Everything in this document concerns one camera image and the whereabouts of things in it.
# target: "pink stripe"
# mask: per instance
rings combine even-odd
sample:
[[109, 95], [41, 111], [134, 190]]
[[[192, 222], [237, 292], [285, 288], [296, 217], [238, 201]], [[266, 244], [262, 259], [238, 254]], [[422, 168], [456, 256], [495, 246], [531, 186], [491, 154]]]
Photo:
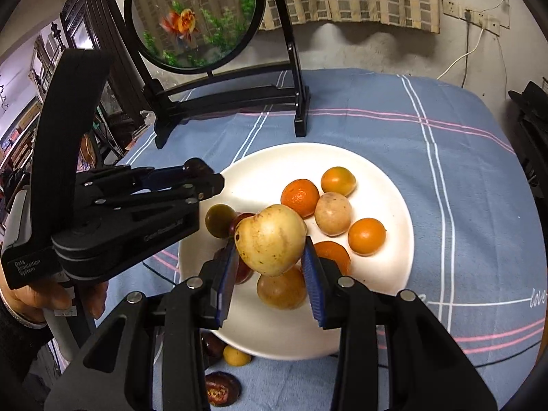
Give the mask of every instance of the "pink stripe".
[[[378, 117], [378, 116], [368, 115], [368, 114], [354, 114], [354, 113], [342, 113], [342, 114], [338, 114], [338, 113], [314, 113], [314, 114], [315, 115], [348, 115], [348, 116], [351, 116], [351, 117], [369, 117], [370, 119], [390, 120], [391, 122], [411, 122], [411, 123], [414, 123], [414, 124], [427, 125], [427, 122], [419, 120], [419, 117], [415, 117], [415, 119], [417, 119], [417, 120], [414, 120], [414, 119], [386, 119], [385, 117]], [[494, 137], [487, 136], [487, 135], [482, 134], [482, 133], [474, 133], [473, 131], [456, 130], [454, 128], [447, 128], [447, 127], [439, 126], [439, 125], [429, 125], [429, 126], [432, 127], [432, 128], [437, 128], [438, 130], [454, 131], [455, 133], [462, 133], [462, 134], [469, 134], [469, 135], [472, 135], [472, 136], [485, 137], [486, 139], [492, 140], [496, 144], [500, 145], [506, 151], [509, 151], [509, 152], [515, 154], [515, 152], [512, 148], [507, 146], [505, 143], [503, 143], [499, 139], [495, 139]]]
[[474, 349], [463, 349], [462, 351], [465, 354], [477, 354], [480, 352], [496, 351], [498, 349], [504, 349], [505, 347], [517, 345], [518, 343], [521, 343], [522, 341], [530, 339], [532, 336], [535, 336], [536, 334], [540, 334], [543, 331], [544, 331], [544, 328], [540, 328], [534, 332], [531, 332], [530, 334], [527, 334], [524, 337], [518, 338], [517, 340], [508, 341], [507, 343], [501, 343], [499, 345], [494, 345], [494, 346], [476, 347]]
[[165, 267], [170, 268], [170, 269], [173, 270], [174, 272], [177, 272], [177, 273], [179, 272], [175, 266], [172, 266], [169, 262], [164, 261], [164, 260], [161, 259], [159, 256], [157, 256], [157, 255], [152, 255], [152, 257], [155, 258], [156, 260], [158, 260], [159, 262], [161, 262]]
[[173, 258], [173, 259], [176, 260], [177, 262], [179, 262], [179, 258], [177, 258], [174, 254], [169, 253], [167, 250], [164, 249], [164, 250], [162, 251], [162, 253], [163, 253], [164, 255], [167, 255], [168, 257]]
[[[258, 115], [260, 115], [260, 113], [240, 113], [240, 114], [241, 115], [248, 115], [248, 116], [258, 116]], [[423, 121], [419, 120], [420, 119], [419, 117], [411, 116], [411, 115], [409, 115], [409, 116], [413, 117], [414, 119], [387, 119], [386, 117], [379, 117], [379, 116], [376, 116], [376, 115], [367, 115], [367, 114], [357, 114], [357, 113], [328, 113], [328, 112], [324, 112], [324, 113], [310, 113], [310, 114], [311, 115], [332, 115], [332, 116], [346, 116], [347, 115], [347, 116], [350, 116], [350, 117], [368, 117], [369, 119], [376, 119], [376, 120], [390, 120], [390, 122], [411, 122], [411, 123], [414, 123], [414, 124], [429, 125], [430, 127], [437, 128], [438, 130], [454, 131], [455, 133], [462, 133], [462, 134], [467, 134], [467, 135], [472, 135], [472, 136], [485, 137], [486, 139], [489, 139], [489, 140], [493, 141], [497, 145], [500, 145], [506, 151], [509, 151], [512, 154], [516, 154], [510, 146], [506, 145], [500, 139], [496, 138], [496, 136], [488, 136], [488, 135], [485, 135], [485, 134], [482, 134], [482, 133], [474, 133], [473, 131], [462, 131], [462, 130], [456, 130], [454, 128], [446, 128], [444, 126], [432, 125], [432, 124], [429, 124], [428, 122], [426, 122], [425, 120], [423, 120]], [[294, 114], [293, 113], [270, 113], [270, 116], [291, 116], [291, 115], [294, 115]]]
[[484, 341], [484, 340], [494, 340], [497, 338], [504, 338], [509, 337], [511, 335], [519, 334], [520, 332], [528, 331], [531, 328], [534, 328], [535, 326], [541, 324], [544, 322], [544, 318], [542, 320], [538, 320], [537, 322], [531, 323], [527, 326], [524, 326], [523, 328], [514, 329], [513, 331], [504, 332], [502, 334], [493, 334], [493, 335], [479, 335], [476, 337], [453, 337], [456, 342], [458, 343], [465, 343], [469, 341]]
[[[369, 114], [380, 114], [380, 115], [392, 115], [392, 116], [403, 116], [403, 117], [416, 117], [413, 114], [402, 114], [402, 113], [387, 113], [387, 112], [379, 112], [379, 111], [370, 111], [368, 109], [359, 109], [359, 108], [329, 108], [331, 111], [357, 111], [360, 113], [369, 113]], [[317, 109], [311, 109], [310, 111], [325, 111], [325, 108], [317, 108]], [[435, 119], [425, 119], [426, 123], [437, 123], [440, 125], [448, 125], [448, 126], [456, 126], [459, 128], [465, 128], [467, 130], [473, 130], [478, 131], [480, 133], [485, 133], [489, 136], [491, 136], [493, 139], [500, 141], [502, 144], [509, 146], [504, 141], [502, 141], [500, 138], [495, 136], [490, 131], [482, 130], [481, 128], [475, 128], [473, 126], [467, 126], [462, 124], [456, 124], [452, 122], [443, 122], [442, 120], [435, 120]]]

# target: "goldfish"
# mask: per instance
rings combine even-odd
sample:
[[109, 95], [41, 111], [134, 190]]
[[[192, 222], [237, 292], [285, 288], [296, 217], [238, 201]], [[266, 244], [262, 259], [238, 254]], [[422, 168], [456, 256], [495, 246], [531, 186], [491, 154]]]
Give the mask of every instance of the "goldfish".
[[199, 32], [196, 28], [196, 16], [191, 9], [184, 9], [181, 14], [169, 11], [168, 18], [162, 18], [160, 26], [168, 33], [175, 34], [177, 38], [192, 41], [191, 33]]

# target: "table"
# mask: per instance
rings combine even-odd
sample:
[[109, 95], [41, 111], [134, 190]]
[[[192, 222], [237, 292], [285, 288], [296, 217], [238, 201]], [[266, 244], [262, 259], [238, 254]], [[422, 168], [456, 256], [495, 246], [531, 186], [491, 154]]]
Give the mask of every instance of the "table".
[[[474, 94], [428, 78], [365, 70], [303, 72], [312, 92], [309, 133], [297, 139], [292, 113], [209, 115], [179, 125], [157, 150], [147, 131], [121, 161], [135, 166], [180, 165], [198, 156], [215, 171], [257, 150], [308, 141], [358, 153], [396, 184], [415, 233], [408, 288], [414, 290], [461, 345], [499, 407], [532, 369], [544, 328], [547, 298], [543, 235], [527, 179], [500, 127]], [[265, 82], [290, 84], [285, 73]], [[228, 82], [224, 87], [244, 85]], [[185, 97], [218, 91], [218, 85]], [[179, 282], [177, 246], [111, 280], [107, 310], [130, 291], [166, 292]], [[386, 351], [379, 350], [386, 363]], [[254, 360], [234, 373], [242, 398], [231, 409], [329, 409], [335, 358], [304, 362]], [[161, 357], [155, 364], [160, 372]], [[380, 372], [380, 409], [388, 406], [387, 370]], [[160, 381], [154, 406], [161, 409]]]

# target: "wall socket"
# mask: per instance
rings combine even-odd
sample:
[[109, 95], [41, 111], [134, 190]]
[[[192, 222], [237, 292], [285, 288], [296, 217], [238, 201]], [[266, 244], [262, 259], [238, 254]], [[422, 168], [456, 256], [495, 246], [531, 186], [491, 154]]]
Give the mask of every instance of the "wall socket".
[[442, 0], [443, 13], [466, 21], [466, 12], [470, 13], [470, 23], [500, 36], [500, 21], [497, 17], [478, 11], [470, 6], [460, 5], [453, 0]]

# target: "dark red fruit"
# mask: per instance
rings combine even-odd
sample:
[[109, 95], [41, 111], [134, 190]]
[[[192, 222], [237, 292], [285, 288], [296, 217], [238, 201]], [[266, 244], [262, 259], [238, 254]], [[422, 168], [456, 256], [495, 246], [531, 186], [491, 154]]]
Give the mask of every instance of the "dark red fruit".
[[234, 236], [234, 230], [236, 229], [236, 226], [238, 223], [245, 218], [249, 218], [250, 216], [255, 216], [254, 213], [240, 213], [237, 217], [235, 217], [232, 222], [230, 223], [230, 226], [228, 227], [228, 236]]
[[190, 158], [183, 164], [185, 178], [199, 178], [215, 173], [202, 159]]
[[206, 375], [205, 387], [207, 398], [215, 407], [226, 407], [232, 405], [239, 399], [242, 392], [242, 385], [232, 374], [214, 372]]
[[226, 343], [215, 334], [212, 332], [202, 332], [202, 344], [207, 355], [217, 360], [223, 358]]
[[253, 270], [240, 257], [236, 271], [236, 284], [243, 284], [253, 276]]

